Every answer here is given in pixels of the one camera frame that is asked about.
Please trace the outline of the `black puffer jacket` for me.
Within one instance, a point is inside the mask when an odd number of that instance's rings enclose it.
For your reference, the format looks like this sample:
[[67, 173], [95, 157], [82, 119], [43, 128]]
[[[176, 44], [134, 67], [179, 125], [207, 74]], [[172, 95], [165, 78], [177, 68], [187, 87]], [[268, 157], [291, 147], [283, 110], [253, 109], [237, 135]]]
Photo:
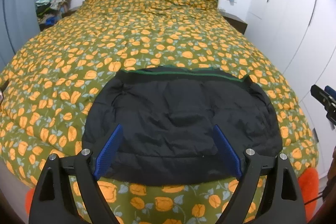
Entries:
[[277, 156], [282, 138], [267, 94], [246, 75], [160, 66], [120, 70], [96, 96], [82, 137], [93, 149], [113, 124], [123, 140], [105, 176], [144, 185], [197, 184], [232, 177], [213, 140], [218, 125], [240, 158]]

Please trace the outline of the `pile of folded clothes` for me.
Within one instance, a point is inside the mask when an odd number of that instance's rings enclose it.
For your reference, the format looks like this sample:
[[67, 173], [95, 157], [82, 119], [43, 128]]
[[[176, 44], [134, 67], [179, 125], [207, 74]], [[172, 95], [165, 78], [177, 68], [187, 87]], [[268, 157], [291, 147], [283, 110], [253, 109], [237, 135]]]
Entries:
[[71, 0], [37, 0], [35, 11], [40, 30], [54, 26], [69, 10]]

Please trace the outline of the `white wardrobe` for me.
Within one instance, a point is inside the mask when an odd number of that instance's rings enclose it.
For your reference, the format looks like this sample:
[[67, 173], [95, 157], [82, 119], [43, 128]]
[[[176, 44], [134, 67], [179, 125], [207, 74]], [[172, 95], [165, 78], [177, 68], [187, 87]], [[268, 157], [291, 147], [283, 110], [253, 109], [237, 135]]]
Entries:
[[318, 158], [313, 165], [327, 175], [335, 146], [335, 127], [310, 93], [311, 86], [335, 86], [335, 0], [251, 0], [246, 37], [276, 68], [274, 80], [289, 87], [281, 107], [302, 110], [307, 124], [291, 125], [296, 137], [312, 134]]

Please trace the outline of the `green orange floral duvet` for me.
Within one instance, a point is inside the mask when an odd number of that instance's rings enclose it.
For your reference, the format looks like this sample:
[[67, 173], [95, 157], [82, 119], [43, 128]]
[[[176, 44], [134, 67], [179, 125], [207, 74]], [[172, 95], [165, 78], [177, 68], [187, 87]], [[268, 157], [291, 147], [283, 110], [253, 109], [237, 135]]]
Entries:
[[[120, 70], [220, 69], [252, 77], [276, 111], [282, 150], [244, 151], [241, 178], [180, 185], [96, 180], [82, 137], [99, 92]], [[1, 158], [34, 189], [29, 223], [306, 223], [299, 176], [318, 158], [289, 87], [217, 11], [217, 0], [85, 0], [1, 70]]]

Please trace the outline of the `dark wooden nightstand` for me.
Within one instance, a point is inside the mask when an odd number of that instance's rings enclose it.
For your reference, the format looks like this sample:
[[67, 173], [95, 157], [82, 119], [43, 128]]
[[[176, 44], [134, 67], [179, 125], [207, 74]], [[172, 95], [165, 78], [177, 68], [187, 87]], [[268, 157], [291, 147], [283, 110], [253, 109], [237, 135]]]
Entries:
[[220, 11], [220, 13], [233, 28], [235, 28], [241, 34], [243, 35], [245, 34], [245, 31], [248, 26], [248, 24], [245, 21], [241, 20], [239, 17], [233, 14], [224, 11]]

